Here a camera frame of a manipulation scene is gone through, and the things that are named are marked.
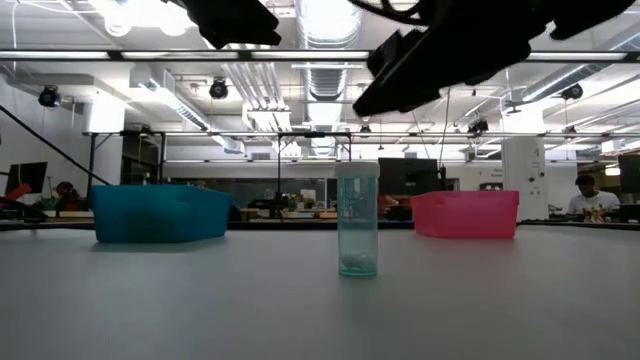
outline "white pillar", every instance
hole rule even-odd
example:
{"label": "white pillar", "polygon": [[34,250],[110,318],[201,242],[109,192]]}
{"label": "white pillar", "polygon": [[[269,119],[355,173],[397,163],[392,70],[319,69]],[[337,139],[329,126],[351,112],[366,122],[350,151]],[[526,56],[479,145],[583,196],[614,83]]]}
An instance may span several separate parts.
{"label": "white pillar", "polygon": [[[124,102],[104,95],[85,104],[84,116],[88,132],[119,132],[124,130]],[[99,136],[99,144],[105,136]],[[120,184],[122,137],[112,136],[95,150],[93,172],[113,185]],[[101,185],[94,180],[94,185]]]}
{"label": "white pillar", "polygon": [[[505,132],[543,133],[542,111],[527,109],[503,117]],[[542,138],[502,141],[504,189],[520,192],[518,221],[549,218],[545,148]]]}

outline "white table surface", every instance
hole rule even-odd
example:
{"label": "white table surface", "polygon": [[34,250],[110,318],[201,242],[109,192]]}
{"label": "white table surface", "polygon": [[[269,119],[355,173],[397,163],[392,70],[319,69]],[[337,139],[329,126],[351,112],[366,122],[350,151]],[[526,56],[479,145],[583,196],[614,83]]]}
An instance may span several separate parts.
{"label": "white table surface", "polygon": [[0,232],[0,359],[640,359],[640,232],[516,238],[380,231],[365,280],[338,275],[331,231]]}

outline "pink plastic bin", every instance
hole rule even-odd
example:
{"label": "pink plastic bin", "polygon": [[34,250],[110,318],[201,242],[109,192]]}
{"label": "pink plastic bin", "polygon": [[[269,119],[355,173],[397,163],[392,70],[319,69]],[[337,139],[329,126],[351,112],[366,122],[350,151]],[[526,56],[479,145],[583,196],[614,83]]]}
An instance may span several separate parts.
{"label": "pink plastic bin", "polygon": [[411,198],[416,233],[445,239],[513,239],[517,191],[436,191]]}

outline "teal plastic bin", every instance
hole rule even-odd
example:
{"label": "teal plastic bin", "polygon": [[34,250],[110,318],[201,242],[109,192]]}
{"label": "teal plastic bin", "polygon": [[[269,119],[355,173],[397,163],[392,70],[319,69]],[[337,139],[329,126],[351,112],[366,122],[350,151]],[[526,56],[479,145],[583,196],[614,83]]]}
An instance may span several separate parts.
{"label": "teal plastic bin", "polygon": [[96,237],[105,243],[176,243],[224,236],[231,195],[192,186],[94,186]]}

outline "man in white shirt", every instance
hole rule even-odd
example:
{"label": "man in white shirt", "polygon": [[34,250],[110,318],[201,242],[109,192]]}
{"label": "man in white shirt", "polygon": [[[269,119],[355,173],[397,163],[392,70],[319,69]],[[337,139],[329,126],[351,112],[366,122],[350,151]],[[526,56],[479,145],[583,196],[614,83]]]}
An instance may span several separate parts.
{"label": "man in white shirt", "polygon": [[569,214],[583,214],[584,210],[592,212],[600,208],[605,211],[616,210],[620,207],[620,200],[615,194],[598,191],[595,189],[596,181],[588,175],[580,175],[576,179],[576,186],[580,189],[577,195],[569,202]]}

